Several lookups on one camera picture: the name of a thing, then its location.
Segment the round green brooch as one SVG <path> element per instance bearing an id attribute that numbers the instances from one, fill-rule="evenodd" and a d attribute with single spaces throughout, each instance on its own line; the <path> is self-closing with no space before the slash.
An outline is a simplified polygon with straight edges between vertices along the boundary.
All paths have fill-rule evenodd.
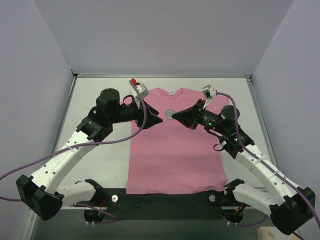
<path id="1" fill-rule="evenodd" d="M 173 120 L 173 115 L 175 114 L 176 112 L 173 110 L 173 109 L 167 109 L 165 111 L 165 116 L 169 119 L 169 120 Z"/>

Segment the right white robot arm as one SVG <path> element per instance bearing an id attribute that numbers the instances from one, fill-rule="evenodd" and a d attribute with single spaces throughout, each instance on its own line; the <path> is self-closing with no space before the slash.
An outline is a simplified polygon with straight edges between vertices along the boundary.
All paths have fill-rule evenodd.
<path id="1" fill-rule="evenodd" d="M 236 179 L 225 187 L 227 199 L 249 205 L 268 217 L 283 234 L 291 235 L 316 216 L 316 194 L 288 179 L 262 154 L 254 141 L 238 124 L 239 110 L 226 105 L 219 114 L 206 110 L 205 101 L 172 115 L 188 129 L 201 125 L 218 138 L 218 145 L 246 167 L 267 190 L 262 192 Z"/>

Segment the pink t-shirt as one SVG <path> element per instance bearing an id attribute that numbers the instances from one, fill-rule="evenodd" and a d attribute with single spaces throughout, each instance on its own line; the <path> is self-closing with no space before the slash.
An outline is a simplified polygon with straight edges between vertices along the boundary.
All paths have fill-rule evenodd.
<path id="1" fill-rule="evenodd" d="M 221 153 L 213 148 L 218 139 L 202 126 L 191 130 L 166 116 L 168 110 L 185 110 L 203 98 L 202 92 L 187 88 L 149 91 L 145 101 L 159 112 L 163 121 L 131 139 L 128 194 L 178 195 L 223 190 L 228 178 Z"/>

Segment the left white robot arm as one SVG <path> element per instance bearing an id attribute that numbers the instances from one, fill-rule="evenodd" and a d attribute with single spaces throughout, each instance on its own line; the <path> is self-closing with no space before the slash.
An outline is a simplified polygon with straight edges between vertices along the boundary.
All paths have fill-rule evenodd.
<path id="1" fill-rule="evenodd" d="M 92 179 L 62 186 L 61 182 L 76 164 L 112 133 L 113 125 L 135 121 L 140 130 L 160 124 L 158 111 L 144 102 L 149 90 L 140 83 L 131 89 L 126 104 L 116 89 L 104 89 L 96 105 L 76 127 L 64 147 L 30 176 L 21 175 L 17 189 L 23 203 L 42 220 L 47 221 L 70 204 L 89 203 L 96 206 L 110 200 L 104 188 Z"/>

